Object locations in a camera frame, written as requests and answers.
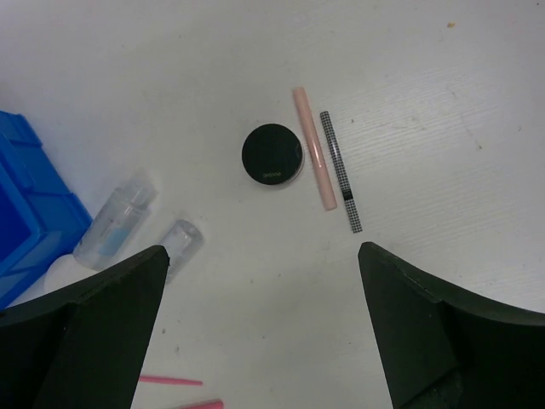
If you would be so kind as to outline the pale pink lipstick tube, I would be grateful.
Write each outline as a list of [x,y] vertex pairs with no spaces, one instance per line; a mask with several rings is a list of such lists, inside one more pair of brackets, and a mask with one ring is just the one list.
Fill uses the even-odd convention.
[[313,163],[314,175],[318,184],[318,191],[322,204],[326,211],[334,210],[337,207],[336,197],[331,184],[329,171],[324,160],[318,132],[313,121],[307,93],[302,87],[297,87],[293,89],[293,98],[310,158]]

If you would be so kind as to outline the small clear bottle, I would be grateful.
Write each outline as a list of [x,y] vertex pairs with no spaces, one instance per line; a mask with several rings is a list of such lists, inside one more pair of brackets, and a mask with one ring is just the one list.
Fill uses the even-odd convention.
[[177,220],[160,240],[169,256],[169,268],[165,284],[169,284],[179,271],[204,245],[204,236],[191,222]]

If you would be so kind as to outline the black white checkered eyeliner pen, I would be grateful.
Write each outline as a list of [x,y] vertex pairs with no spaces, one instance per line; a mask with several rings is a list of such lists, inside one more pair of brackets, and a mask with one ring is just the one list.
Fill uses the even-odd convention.
[[341,149],[336,138],[334,126],[328,111],[323,111],[319,114],[320,122],[324,129],[328,148],[335,168],[337,181],[341,189],[341,195],[347,211],[347,217],[349,220],[350,228],[353,233],[361,233],[363,227],[360,221],[359,212],[355,199],[353,197],[353,191],[351,189],[350,182],[348,180],[348,174],[344,164],[343,157],[341,155]]

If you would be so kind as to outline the pink makeup brush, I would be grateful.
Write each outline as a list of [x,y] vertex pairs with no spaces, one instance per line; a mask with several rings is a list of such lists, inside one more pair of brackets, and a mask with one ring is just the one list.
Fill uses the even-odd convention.
[[180,406],[177,409],[223,409],[224,402],[222,400],[207,400],[197,403],[192,403]]

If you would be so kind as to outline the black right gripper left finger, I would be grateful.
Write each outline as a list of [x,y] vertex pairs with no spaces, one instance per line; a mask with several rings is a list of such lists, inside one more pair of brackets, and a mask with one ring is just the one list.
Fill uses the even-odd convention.
[[164,293],[151,246],[1,313],[3,408],[129,408]]

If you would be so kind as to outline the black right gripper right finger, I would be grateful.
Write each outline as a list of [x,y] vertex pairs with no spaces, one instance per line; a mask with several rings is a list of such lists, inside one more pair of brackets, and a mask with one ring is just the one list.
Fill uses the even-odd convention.
[[395,408],[542,408],[544,315],[482,297],[372,242],[359,270]]

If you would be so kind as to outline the black round compact jar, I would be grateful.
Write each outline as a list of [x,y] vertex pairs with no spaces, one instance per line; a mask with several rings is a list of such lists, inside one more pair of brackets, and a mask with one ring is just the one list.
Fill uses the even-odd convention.
[[264,186],[280,186],[302,170],[304,154],[300,139],[282,124],[263,124],[244,140],[241,160],[247,175]]

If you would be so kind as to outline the white round powder puff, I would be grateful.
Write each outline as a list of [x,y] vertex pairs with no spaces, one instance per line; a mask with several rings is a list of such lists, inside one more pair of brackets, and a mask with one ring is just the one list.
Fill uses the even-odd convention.
[[94,273],[95,271],[93,269],[81,265],[73,254],[59,257],[51,264],[47,273],[44,275],[44,293],[47,294],[75,284]]

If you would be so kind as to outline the thin pink eyebrow brush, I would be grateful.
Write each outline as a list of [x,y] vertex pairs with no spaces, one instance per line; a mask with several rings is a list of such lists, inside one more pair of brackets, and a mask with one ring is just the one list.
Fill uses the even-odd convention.
[[154,383],[164,385],[180,385],[180,386],[203,386],[204,383],[198,380],[184,379],[177,377],[160,377],[150,375],[140,375],[139,381],[143,383]]

